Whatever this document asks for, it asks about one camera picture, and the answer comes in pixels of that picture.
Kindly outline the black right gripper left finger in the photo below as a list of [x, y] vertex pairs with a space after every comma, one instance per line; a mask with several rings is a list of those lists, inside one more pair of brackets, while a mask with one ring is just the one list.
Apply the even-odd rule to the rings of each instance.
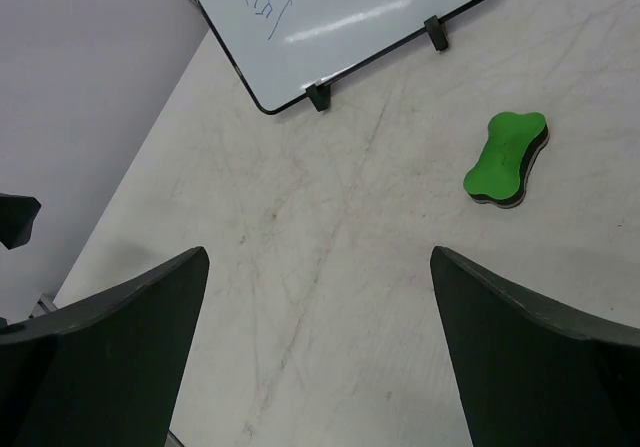
[[164, 445], [208, 272], [195, 247], [63, 308], [3, 322], [2, 445]]

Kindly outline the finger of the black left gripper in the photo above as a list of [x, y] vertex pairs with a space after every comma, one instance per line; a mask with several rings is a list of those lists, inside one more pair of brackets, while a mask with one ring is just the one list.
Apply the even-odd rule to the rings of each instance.
[[0, 194], [0, 241], [12, 250], [31, 239], [34, 221], [41, 203], [34, 197]]

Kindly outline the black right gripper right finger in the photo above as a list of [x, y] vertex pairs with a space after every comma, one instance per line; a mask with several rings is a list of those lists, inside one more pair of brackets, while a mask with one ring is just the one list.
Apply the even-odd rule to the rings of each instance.
[[636, 446], [639, 331], [445, 247], [434, 294], [475, 446]]

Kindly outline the green bone-shaped eraser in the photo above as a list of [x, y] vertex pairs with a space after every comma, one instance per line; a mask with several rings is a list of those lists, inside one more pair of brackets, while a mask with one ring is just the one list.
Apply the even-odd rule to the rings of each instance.
[[463, 180], [465, 192], [480, 204], [510, 209], [526, 195], [528, 176], [550, 132], [539, 112], [501, 112], [488, 124], [488, 137]]

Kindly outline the white whiteboard black frame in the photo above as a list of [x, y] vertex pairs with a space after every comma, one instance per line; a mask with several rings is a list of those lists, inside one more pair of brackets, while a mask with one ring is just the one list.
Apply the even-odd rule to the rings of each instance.
[[485, 0], [195, 0], [256, 107], [275, 115]]

